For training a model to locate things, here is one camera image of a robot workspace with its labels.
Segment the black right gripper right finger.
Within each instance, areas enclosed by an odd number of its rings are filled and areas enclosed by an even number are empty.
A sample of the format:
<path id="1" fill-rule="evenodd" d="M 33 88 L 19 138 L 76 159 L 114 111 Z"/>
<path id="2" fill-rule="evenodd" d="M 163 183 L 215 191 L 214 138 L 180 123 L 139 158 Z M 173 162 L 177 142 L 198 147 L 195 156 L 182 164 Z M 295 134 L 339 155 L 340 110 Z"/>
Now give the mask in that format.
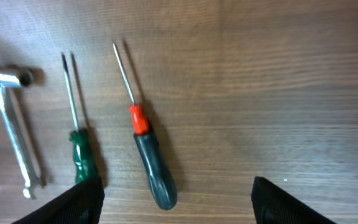
<path id="1" fill-rule="evenodd" d="M 255 177 L 251 201 L 257 224 L 334 224 L 264 177 Z"/>

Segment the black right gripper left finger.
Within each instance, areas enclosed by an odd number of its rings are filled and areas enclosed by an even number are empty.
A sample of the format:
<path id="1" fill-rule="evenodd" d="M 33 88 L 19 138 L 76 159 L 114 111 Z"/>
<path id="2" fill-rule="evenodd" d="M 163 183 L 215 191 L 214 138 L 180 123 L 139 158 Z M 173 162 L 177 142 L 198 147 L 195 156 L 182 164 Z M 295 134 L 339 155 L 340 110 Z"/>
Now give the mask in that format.
<path id="1" fill-rule="evenodd" d="M 103 202 L 102 179 L 90 177 L 14 224 L 98 224 Z"/>

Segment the green handled screwdriver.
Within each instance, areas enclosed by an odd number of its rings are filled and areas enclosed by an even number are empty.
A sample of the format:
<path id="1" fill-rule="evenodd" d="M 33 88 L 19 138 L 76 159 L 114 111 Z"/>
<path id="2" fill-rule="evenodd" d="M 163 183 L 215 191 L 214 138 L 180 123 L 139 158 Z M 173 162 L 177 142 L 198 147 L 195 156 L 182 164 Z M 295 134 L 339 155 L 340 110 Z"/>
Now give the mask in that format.
<path id="1" fill-rule="evenodd" d="M 75 99 L 73 97 L 73 90 L 65 54 L 61 53 L 61 57 L 63 74 L 65 77 L 65 84 L 67 87 L 68 99 L 74 125 L 74 130 L 72 130 L 69 135 L 69 141 L 73 144 L 73 163 L 76 171 L 75 183 L 79 184 L 80 182 L 90 177 L 98 176 L 99 172 L 94 163 L 88 130 L 86 128 L 81 128 L 78 122 Z"/>

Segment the black red handled screwdriver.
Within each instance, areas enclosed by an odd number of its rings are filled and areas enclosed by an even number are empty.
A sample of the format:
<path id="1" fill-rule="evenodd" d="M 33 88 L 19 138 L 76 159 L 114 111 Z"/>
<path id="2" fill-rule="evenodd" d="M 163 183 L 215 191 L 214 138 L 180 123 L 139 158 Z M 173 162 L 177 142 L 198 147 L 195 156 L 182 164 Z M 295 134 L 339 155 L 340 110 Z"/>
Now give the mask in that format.
<path id="1" fill-rule="evenodd" d="M 154 130 L 145 116 L 141 104 L 136 102 L 134 98 L 116 43 L 112 44 L 112 49 L 131 101 L 129 111 L 134 128 L 134 140 L 145 167 L 151 194 L 161 209 L 171 210 L 178 200 L 176 183 L 167 165 L 164 163 L 160 144 Z"/>

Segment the silver L-shaped socket wrench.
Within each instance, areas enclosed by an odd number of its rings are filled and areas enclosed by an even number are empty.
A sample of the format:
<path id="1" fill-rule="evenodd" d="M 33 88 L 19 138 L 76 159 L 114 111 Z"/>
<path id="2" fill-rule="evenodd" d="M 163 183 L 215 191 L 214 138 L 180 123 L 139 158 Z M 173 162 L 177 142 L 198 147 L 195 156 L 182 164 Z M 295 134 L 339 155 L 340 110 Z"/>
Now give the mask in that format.
<path id="1" fill-rule="evenodd" d="M 40 185 L 40 178 L 30 158 L 22 130 L 14 110 L 13 88 L 28 87 L 33 82 L 33 73 L 28 68 L 0 69 L 0 112 L 4 121 L 7 135 L 12 144 L 14 154 L 24 179 L 23 196 L 34 200 L 34 189 Z"/>

